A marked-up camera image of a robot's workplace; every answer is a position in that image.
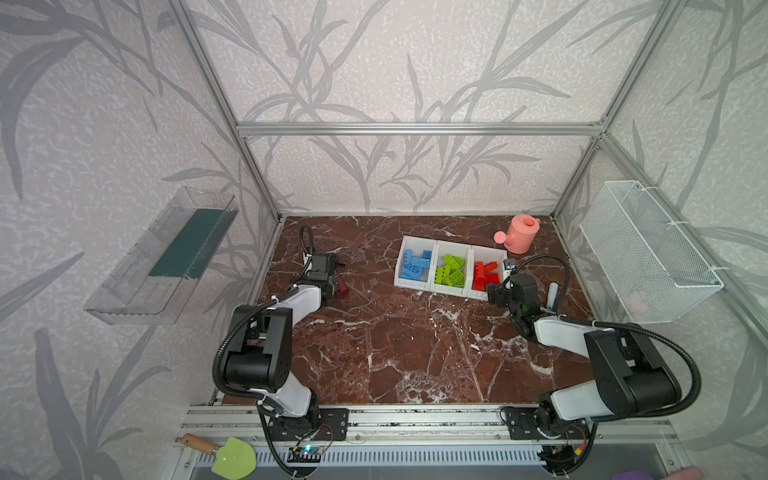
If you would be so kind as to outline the green lego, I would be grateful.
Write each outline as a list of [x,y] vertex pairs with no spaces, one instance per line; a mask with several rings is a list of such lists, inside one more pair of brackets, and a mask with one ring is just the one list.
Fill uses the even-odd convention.
[[444,267],[449,268],[451,271],[463,269],[466,263],[464,258],[456,257],[453,255],[445,255],[442,258],[442,261],[444,263]]
[[435,272],[434,283],[438,285],[445,284],[445,268],[438,267]]
[[466,277],[461,269],[457,269],[451,272],[448,280],[451,282],[453,287],[463,289],[466,282]]
[[445,286],[453,286],[453,282],[450,279],[451,276],[451,270],[447,267],[443,267],[440,269],[440,279],[438,281],[439,284],[445,285]]

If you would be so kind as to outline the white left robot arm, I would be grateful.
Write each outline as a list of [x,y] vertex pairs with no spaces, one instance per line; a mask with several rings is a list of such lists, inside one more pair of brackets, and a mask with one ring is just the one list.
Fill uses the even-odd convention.
[[241,305],[215,353],[212,376],[229,396],[254,399],[271,441],[346,438],[348,411],[322,409],[317,394],[292,372],[293,327],[328,306],[344,290],[338,255],[315,248],[312,229],[299,233],[304,266],[280,297]]

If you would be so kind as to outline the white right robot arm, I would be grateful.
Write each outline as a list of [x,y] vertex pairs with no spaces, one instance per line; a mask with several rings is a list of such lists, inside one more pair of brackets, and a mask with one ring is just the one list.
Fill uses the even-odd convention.
[[496,284],[487,284],[490,304],[506,309],[515,328],[528,341],[555,347],[588,360],[589,381],[541,395],[533,414],[537,431],[558,438],[580,421],[597,425],[630,418],[656,418],[681,413],[698,399],[703,377],[694,358],[676,342],[634,323],[586,321],[559,310],[570,285],[569,262],[563,287],[552,307],[539,299],[536,280],[515,265]]

